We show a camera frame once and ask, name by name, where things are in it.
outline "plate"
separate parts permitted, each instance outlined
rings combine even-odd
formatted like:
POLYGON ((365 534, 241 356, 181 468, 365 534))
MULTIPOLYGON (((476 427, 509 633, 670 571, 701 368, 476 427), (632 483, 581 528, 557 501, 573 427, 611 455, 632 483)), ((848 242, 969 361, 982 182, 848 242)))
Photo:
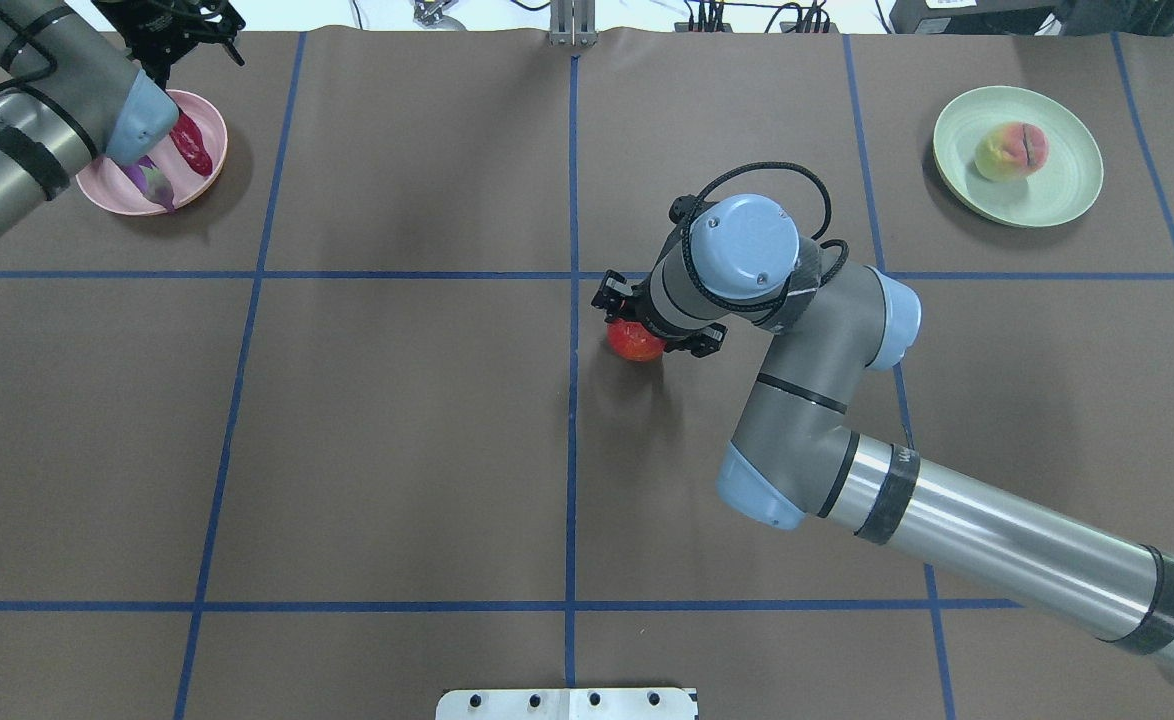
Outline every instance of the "plate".
MULTIPOLYGON (((212 160, 212 173, 209 173, 209 177, 203 177, 188 167, 183 155, 178 154, 177 147, 168 136, 162 137, 156 147, 148 152, 147 155, 153 163, 156 163, 174 186, 175 208, 183 208, 209 190, 209 186, 212 186, 212 181, 216 181, 222 173, 222 164, 227 161, 227 123, 212 102, 194 92, 168 90, 168 94, 175 105, 194 120, 195 127, 200 128, 204 150, 212 160)), ((135 215, 135 217, 166 214, 164 208, 143 197, 143 193, 124 176, 124 170, 117 168, 116 163, 106 156, 94 160, 89 167, 80 170, 76 174, 76 184, 93 204, 108 213, 135 215)))
POLYGON ((1072 110, 1023 87, 979 87, 947 102, 935 122, 935 162, 947 189, 971 210, 1016 228, 1079 218, 1104 189, 1104 155, 1089 128, 1072 110), (1030 177, 991 182, 974 168, 974 149, 1007 122, 1043 129, 1050 159, 1030 177))

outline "blue grid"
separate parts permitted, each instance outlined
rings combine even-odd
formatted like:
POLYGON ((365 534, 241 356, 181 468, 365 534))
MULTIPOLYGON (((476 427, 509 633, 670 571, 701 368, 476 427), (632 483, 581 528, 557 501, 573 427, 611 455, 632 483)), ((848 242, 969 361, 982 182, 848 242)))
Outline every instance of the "blue grid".
MULTIPOLYGON (((849 101, 853 112, 855 132, 861 156, 863 190, 868 202, 868 218, 871 240, 875 249, 876 268, 903 281, 1163 281, 1174 282, 1174 272, 895 272, 885 265, 884 245, 880 242, 880 222, 876 211, 875 190, 871 180, 871 167, 868 159, 868 143, 863 130, 861 96, 858 96, 857 76, 853 60, 853 47, 849 36, 843 36, 844 59, 849 101)), ((1169 238, 1174 250, 1174 220, 1168 201, 1163 195, 1158 168, 1151 159, 1151 149, 1143 133, 1143 125, 1136 110, 1134 92, 1128 81, 1122 47, 1116 33, 1112 35, 1116 67, 1121 73, 1131 120, 1134 123, 1136 141, 1143 150, 1143 160, 1154 191, 1158 194, 1160 209, 1166 220, 1169 238)), ((569 687, 575 684, 575 614, 578 612, 765 612, 765 611, 929 611, 935 632, 935 652, 938 660, 942 684, 943 705, 947 720, 954 720, 956 707, 952 697, 951 674, 947 666, 947 642, 943 628, 943 614, 946 611, 965 610, 1000 610, 1020 607, 1018 603, 1004 598, 939 598, 935 581, 935 568, 924 565, 925 598, 890 598, 890 600, 715 600, 715 601, 579 601, 576 598, 576 411, 578 411, 578 319, 579 291, 583 281, 599 281, 603 272, 583 272, 579 268, 578 255, 578 73, 579 55, 569 60, 569 271, 568 272, 413 272, 413 270, 268 270, 266 251, 271 243, 271 229, 275 218, 276 200, 281 190, 281 174, 284 170, 289 129, 294 117, 294 101, 298 90, 302 72, 306 33, 301 33, 294 59, 294 76, 290 81, 286 108, 281 127, 281 142, 277 147, 274 168, 271 195, 268 200, 266 216, 263 220, 257 264, 252 270, 0 270, 0 280, 252 280, 249 307, 245 316, 243 337, 241 337, 238 364, 236 364, 227 429, 223 435, 222 452, 218 462, 212 505, 205 531, 197 588, 190 603, 148 603, 148 601, 0 601, 0 612, 171 612, 171 614, 190 614, 188 642, 185 642, 184 661, 181 667, 174 716, 181 720, 185 714, 185 698, 190 688, 191 674, 200 641, 200 621, 203 614, 218 612, 340 612, 340 614, 430 614, 430 612, 559 612, 564 614, 565 630, 565 682, 569 687), (568 452, 567 480, 565 483, 565 593, 562 601, 404 601, 404 603, 238 603, 208 601, 209 568, 212 564, 212 551, 217 537, 223 489, 227 485, 227 470, 231 462, 231 445, 239 415, 241 389, 244 386, 244 372, 249 356, 250 341, 254 337, 254 321, 257 316, 258 298, 264 281, 289 280, 488 280, 488 281, 568 281, 571 294, 571 336, 569 336, 569 398, 568 398, 568 452)), ((908 405, 906 382, 903 379, 902 365, 893 369, 893 383, 897 388, 899 413, 908 444, 915 448, 911 428, 911 411, 908 405)))

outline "blue joint cap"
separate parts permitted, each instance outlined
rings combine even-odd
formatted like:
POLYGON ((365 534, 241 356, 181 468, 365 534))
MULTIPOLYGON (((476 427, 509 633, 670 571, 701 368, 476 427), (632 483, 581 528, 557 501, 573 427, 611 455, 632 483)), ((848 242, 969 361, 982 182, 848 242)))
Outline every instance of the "blue joint cap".
POLYGON ((876 272, 885 297, 885 334, 880 338, 880 350, 868 366, 888 370, 902 362, 903 355, 920 334, 920 297, 912 288, 889 278, 880 270, 872 268, 871 272, 876 272))
POLYGON ((729 443, 726 460, 720 465, 716 494, 729 507, 771 529, 795 530, 805 519, 805 512, 778 492, 734 443, 729 443))
POLYGON ((116 116, 116 127, 107 139, 108 159, 121 164, 134 164, 178 122, 178 106, 147 76, 139 70, 134 87, 129 89, 116 116))
POLYGON ((801 234, 778 202, 734 195, 693 222, 689 250, 707 290, 751 300, 787 282, 801 255, 801 234))

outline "green plate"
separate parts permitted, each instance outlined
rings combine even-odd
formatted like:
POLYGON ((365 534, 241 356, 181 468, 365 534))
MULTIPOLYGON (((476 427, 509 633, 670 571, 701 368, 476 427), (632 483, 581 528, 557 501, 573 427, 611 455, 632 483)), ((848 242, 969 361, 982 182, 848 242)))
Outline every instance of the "green plate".
POLYGON ((947 102, 935 123, 935 162, 970 209, 1017 228, 1079 218, 1104 189, 1104 155, 1089 128, 1058 102, 1021 87, 979 87, 947 102), (1043 129, 1050 160, 1030 177, 991 182, 974 168, 974 149, 991 128, 1007 122, 1043 129))

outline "red tomato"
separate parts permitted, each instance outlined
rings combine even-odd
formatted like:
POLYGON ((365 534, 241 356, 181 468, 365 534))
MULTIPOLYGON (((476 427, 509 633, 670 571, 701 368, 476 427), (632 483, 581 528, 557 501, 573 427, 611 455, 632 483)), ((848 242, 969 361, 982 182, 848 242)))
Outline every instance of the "red tomato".
POLYGON ((645 325, 629 323, 627 319, 610 323, 606 337, 609 341, 609 346, 614 348, 614 352, 619 357, 623 357, 625 361, 634 361, 634 363, 659 359, 663 356, 666 346, 663 338, 652 336, 645 325))

